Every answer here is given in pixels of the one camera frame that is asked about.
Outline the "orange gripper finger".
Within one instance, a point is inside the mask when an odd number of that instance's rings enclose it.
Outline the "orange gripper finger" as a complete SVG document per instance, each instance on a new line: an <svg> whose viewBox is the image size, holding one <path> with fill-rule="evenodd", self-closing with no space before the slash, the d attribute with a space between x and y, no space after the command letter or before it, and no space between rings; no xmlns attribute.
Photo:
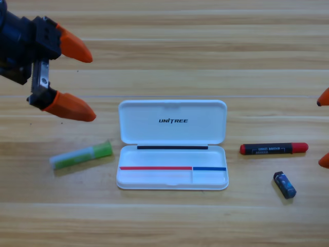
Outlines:
<svg viewBox="0 0 329 247"><path fill-rule="evenodd" d="M317 106L329 106L329 88L327 88L317 99Z"/></svg>
<svg viewBox="0 0 329 247"><path fill-rule="evenodd" d="M327 153L325 156L323 156L318 164L321 166L321 167L324 167L324 168L327 168L329 169L329 153Z"/></svg>

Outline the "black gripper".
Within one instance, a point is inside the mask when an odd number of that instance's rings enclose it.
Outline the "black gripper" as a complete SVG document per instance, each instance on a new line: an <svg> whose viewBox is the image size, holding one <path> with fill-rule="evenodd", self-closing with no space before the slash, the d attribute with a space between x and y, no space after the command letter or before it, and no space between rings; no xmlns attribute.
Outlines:
<svg viewBox="0 0 329 247"><path fill-rule="evenodd" d="M50 87L49 61L61 52L84 63L93 56L84 42L47 17L19 18L9 11L1 17L1 76L20 85L32 79L30 105L54 116L91 122L96 114L82 99Z"/></svg>

